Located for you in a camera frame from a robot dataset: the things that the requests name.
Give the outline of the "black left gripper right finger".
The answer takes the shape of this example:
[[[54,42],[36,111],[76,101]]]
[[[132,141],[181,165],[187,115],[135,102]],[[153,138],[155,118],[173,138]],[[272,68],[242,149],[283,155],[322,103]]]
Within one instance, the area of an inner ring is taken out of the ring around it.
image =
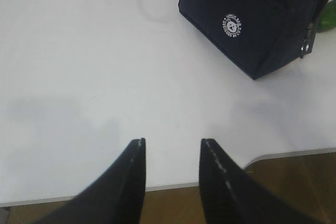
[[[318,223],[253,180],[212,138],[201,140],[199,171],[207,223]]]

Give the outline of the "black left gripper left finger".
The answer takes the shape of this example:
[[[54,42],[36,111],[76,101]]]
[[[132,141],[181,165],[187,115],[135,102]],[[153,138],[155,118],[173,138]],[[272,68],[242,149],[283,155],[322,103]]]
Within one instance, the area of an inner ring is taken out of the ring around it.
[[[37,223],[139,223],[146,184],[145,139],[132,140],[89,187]]]

